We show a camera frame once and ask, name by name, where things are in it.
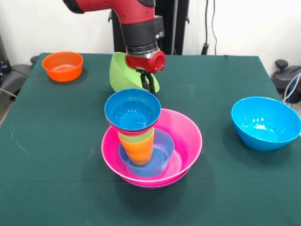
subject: red joint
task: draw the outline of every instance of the red joint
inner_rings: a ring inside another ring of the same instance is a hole
[[[157,73],[164,69],[166,56],[162,51],[157,51],[152,58],[126,55],[126,63],[130,68],[135,70],[145,70],[146,72]]]

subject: green cup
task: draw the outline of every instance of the green cup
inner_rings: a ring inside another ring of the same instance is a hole
[[[118,131],[118,136],[119,136],[119,139],[122,139],[125,142],[131,143],[131,144],[132,143],[140,143],[144,140],[147,140],[154,132],[154,129],[155,128],[151,128],[150,130],[148,130],[145,133],[138,135],[138,136],[127,136]]]
[[[158,92],[159,83],[153,74],[152,77],[154,78],[155,91]],[[110,85],[115,92],[130,88],[143,89],[141,74],[127,66],[126,54],[124,53],[113,54],[110,64]]]

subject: green tablecloth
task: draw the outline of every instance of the green tablecloth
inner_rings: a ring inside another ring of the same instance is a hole
[[[195,121],[204,145],[183,179],[150,191],[101,157],[111,56],[84,54],[82,76],[66,84],[47,77],[45,56],[0,128],[0,225],[301,225],[301,139],[260,153],[231,122],[239,99],[278,98],[258,57],[167,58],[158,98]]]

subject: light blue bowl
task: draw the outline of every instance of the light blue bowl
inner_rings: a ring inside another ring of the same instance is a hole
[[[119,145],[119,155],[129,171],[140,177],[154,177],[166,170],[174,152],[174,142],[164,131],[155,129],[154,149],[151,160],[144,165],[135,165],[127,156],[124,147]]]
[[[154,125],[161,114],[161,104],[146,90],[124,89],[110,96],[104,113],[112,126],[137,132]]]
[[[240,138],[257,151],[281,148],[301,133],[298,114],[284,103],[266,97],[248,97],[232,108],[232,119]]]

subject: white wall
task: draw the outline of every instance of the white wall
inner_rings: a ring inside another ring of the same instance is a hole
[[[213,0],[209,1],[209,54],[213,54]],[[185,54],[201,52],[205,2],[190,0]],[[41,52],[112,53],[108,14],[107,10],[76,15],[62,0],[0,0],[0,32],[12,64],[29,63]],[[259,55],[270,74],[279,58],[301,64],[300,0],[216,0],[214,29],[218,54]]]
[[[209,54],[214,53],[211,30],[213,0],[209,0]],[[199,54],[205,42],[205,0],[190,0],[185,54]],[[300,0],[216,0],[214,30],[217,54],[260,56],[271,75],[274,62],[283,58],[301,65]]]

